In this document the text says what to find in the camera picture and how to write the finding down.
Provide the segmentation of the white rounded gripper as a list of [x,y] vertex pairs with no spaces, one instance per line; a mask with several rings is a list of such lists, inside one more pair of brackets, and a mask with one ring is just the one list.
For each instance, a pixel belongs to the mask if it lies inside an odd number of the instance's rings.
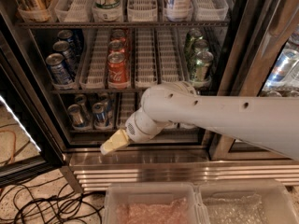
[[126,120],[126,131],[118,129],[100,146],[101,153],[106,155],[120,148],[127,147],[130,144],[129,137],[135,143],[148,142],[166,126],[166,122],[153,120],[142,108],[139,108]]

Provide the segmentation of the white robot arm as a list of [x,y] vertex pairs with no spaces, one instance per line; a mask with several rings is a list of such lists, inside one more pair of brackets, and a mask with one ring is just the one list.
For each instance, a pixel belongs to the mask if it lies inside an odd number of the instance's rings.
[[172,123],[194,125],[299,159],[298,99],[204,96],[186,81],[146,89],[139,109],[126,120],[123,129],[101,145],[101,153],[148,142]]

